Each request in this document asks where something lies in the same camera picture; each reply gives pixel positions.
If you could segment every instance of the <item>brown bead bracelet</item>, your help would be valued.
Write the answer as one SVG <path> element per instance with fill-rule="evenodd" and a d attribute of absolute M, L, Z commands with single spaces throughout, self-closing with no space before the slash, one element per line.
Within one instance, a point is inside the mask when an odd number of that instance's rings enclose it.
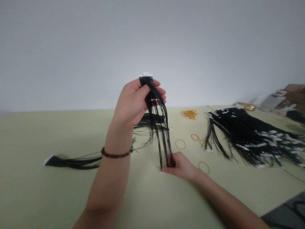
<path fill-rule="evenodd" d="M 131 149 L 128 153 L 125 154 L 121 154 L 121 155 L 112 155 L 112 154 L 108 154 L 105 152 L 105 147 L 102 148 L 101 153 L 104 157 L 107 158 L 112 158 L 112 159 L 119 159 L 119 158 L 124 158 L 127 157 L 129 154 L 131 154 L 133 152 L 133 146 L 131 146 Z"/>

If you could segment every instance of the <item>table surface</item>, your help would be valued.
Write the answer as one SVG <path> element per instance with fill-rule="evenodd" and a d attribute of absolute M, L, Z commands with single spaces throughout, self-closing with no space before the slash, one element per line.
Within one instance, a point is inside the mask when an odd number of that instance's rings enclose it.
<path fill-rule="evenodd" d="M 217 152 L 206 153 L 191 134 L 204 139 L 206 112 L 229 106 L 195 108 L 196 120 L 180 115 L 184 108 L 169 108 L 173 152 L 177 139 L 186 143 L 182 152 L 196 166 L 206 162 L 209 176 L 259 216 L 305 190 L 305 184 L 282 169 L 247 166 Z M 42 166 L 50 155 L 74 158 L 99 151 L 105 141 L 113 110 L 10 113 L 0 117 L 1 228 L 71 228 L 85 207 L 97 169 L 82 171 Z M 256 109 L 252 116 L 278 128 L 304 133 L 300 125 Z M 222 133 L 217 130 L 221 143 Z M 137 137 L 136 148 L 147 140 Z M 295 176 L 305 172 L 283 163 Z M 217 211 L 206 196 L 188 181 L 160 173 L 158 144 L 131 156 L 131 169 L 122 208 L 120 228 L 223 228 Z"/>

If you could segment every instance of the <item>wrist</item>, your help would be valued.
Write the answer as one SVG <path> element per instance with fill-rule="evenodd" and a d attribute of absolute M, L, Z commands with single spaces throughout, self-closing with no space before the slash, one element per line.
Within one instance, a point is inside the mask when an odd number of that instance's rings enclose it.
<path fill-rule="evenodd" d="M 199 168 L 194 168 L 193 176 L 191 177 L 191 181 L 194 183 L 198 183 L 200 179 L 205 177 L 206 174 L 202 172 Z"/>

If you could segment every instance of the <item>black wire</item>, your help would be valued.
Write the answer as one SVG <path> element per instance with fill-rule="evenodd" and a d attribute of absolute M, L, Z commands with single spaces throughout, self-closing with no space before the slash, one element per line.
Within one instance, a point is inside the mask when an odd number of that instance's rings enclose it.
<path fill-rule="evenodd" d="M 291 174 L 291 173 L 288 172 L 285 168 L 284 168 L 284 170 L 285 170 L 287 173 L 289 173 L 291 176 L 293 176 L 293 177 L 297 178 L 298 180 L 300 180 L 301 182 L 305 183 L 305 181 L 303 181 L 302 179 L 300 179 L 300 178 L 296 177 L 295 175 Z"/>

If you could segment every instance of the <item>cable bundle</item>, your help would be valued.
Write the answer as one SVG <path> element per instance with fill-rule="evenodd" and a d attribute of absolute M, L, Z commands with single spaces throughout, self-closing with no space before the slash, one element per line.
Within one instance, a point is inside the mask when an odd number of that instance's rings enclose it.
<path fill-rule="evenodd" d="M 300 161 L 300 154 L 305 152 L 301 135 L 278 129 L 243 109 L 226 108 L 209 113 L 208 133 L 203 144 L 206 151 L 212 150 L 209 139 L 213 138 L 217 151 L 227 159 L 235 159 L 231 151 L 234 147 L 246 163 L 257 167 L 273 166 L 274 162 L 282 166 L 283 159 L 305 166 Z M 214 126 L 225 134 L 230 152 L 219 142 Z"/>
<path fill-rule="evenodd" d="M 157 136 L 158 145 L 159 145 L 159 156 L 160 156 L 160 167 L 162 169 L 162 153 L 161 153 L 161 145 L 160 145 L 160 137 L 159 132 L 161 133 L 161 140 L 163 143 L 163 149 L 165 154 L 165 160 L 167 167 L 175 167 L 176 163 L 173 158 L 172 148 L 169 138 L 169 128 L 168 128 L 168 118 L 167 118 L 167 110 L 164 104 L 164 101 L 161 97 L 161 94 L 158 92 L 157 88 L 153 84 L 153 78 L 151 76 L 143 76 L 140 77 L 141 86 L 147 84 L 150 88 L 150 92 L 145 98 L 148 107 L 148 113 L 150 117 L 150 139 L 153 138 L 154 133 Z M 160 106 L 160 110 L 162 116 L 165 116 L 165 120 L 159 116 L 158 105 Z"/>
<path fill-rule="evenodd" d="M 134 144 L 135 142 L 136 142 L 136 138 L 133 138 L 132 144 Z M 101 151 L 72 159 L 62 159 L 58 156 L 52 155 L 45 160 L 43 165 L 52 166 L 52 167 L 69 167 L 78 170 L 95 169 L 98 168 L 99 165 L 101 164 L 102 156 L 92 156 L 92 157 L 88 157 L 88 156 L 97 153 L 101 153 Z"/>
<path fill-rule="evenodd" d="M 152 118 L 155 121 L 155 124 L 156 124 L 155 127 L 156 127 L 156 129 L 158 129 L 158 131 L 166 130 L 166 128 L 162 126 L 162 124 L 165 123 L 165 116 L 152 114 Z M 135 150 L 143 149 L 144 147 L 153 143 L 153 136 L 155 135 L 155 130 L 151 129 L 151 121 L 150 121 L 149 113 L 145 113 L 144 116 L 142 117 L 141 121 L 133 128 L 133 134 L 139 135 L 139 136 L 149 136 L 148 141 L 141 144 L 141 146 L 136 148 Z"/>

